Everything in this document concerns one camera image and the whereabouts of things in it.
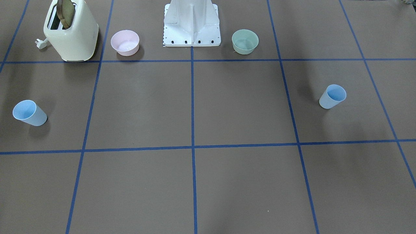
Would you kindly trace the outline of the green plastic bowl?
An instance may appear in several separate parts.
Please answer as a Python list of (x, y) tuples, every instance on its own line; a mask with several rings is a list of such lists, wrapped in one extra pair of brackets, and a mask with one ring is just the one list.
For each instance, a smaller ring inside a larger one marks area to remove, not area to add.
[(259, 38), (253, 31), (240, 29), (232, 35), (233, 49), (241, 55), (248, 55), (256, 49), (259, 44)]

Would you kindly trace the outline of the pink plastic bowl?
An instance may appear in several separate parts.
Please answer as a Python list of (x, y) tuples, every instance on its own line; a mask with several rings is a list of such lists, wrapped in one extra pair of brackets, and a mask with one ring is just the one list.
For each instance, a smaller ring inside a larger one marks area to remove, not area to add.
[(130, 30), (123, 30), (115, 33), (111, 40), (112, 48), (122, 56), (131, 56), (139, 50), (139, 35)]

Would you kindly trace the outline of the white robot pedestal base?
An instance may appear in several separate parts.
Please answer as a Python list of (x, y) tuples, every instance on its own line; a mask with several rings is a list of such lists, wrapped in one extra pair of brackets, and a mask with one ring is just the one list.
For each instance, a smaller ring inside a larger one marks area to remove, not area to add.
[(163, 46), (221, 45), (218, 6), (211, 0), (172, 0), (163, 22)]

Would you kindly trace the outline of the cream two-slot toaster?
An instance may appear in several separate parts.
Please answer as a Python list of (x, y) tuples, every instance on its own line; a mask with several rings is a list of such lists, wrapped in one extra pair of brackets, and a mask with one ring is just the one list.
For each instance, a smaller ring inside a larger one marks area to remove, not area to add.
[(43, 33), (66, 62), (84, 62), (92, 58), (98, 42), (99, 26), (84, 0), (72, 0), (74, 15), (65, 29), (58, 18), (58, 1), (53, 0), (43, 25)]

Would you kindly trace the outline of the blue cup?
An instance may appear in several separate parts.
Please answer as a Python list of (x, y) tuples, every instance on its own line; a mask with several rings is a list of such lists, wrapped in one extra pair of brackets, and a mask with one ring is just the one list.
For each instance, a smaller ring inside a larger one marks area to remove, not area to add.
[(340, 85), (331, 84), (325, 89), (318, 103), (324, 109), (331, 109), (345, 99), (345, 89)]
[(12, 115), (15, 119), (32, 126), (41, 126), (47, 121), (46, 113), (32, 100), (17, 103), (12, 110)]

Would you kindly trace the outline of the white toaster plug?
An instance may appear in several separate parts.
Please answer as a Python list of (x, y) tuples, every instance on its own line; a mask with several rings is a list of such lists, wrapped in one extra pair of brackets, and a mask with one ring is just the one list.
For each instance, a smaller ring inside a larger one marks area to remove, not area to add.
[(35, 44), (38, 49), (44, 49), (48, 46), (49, 40), (47, 38), (44, 40), (36, 39)]

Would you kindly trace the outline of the brown toast slice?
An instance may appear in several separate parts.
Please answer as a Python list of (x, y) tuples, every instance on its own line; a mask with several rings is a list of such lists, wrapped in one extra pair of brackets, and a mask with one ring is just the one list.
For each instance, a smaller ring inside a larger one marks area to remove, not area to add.
[(71, 27), (75, 15), (75, 5), (71, 0), (57, 1), (57, 16), (63, 28), (66, 30)]

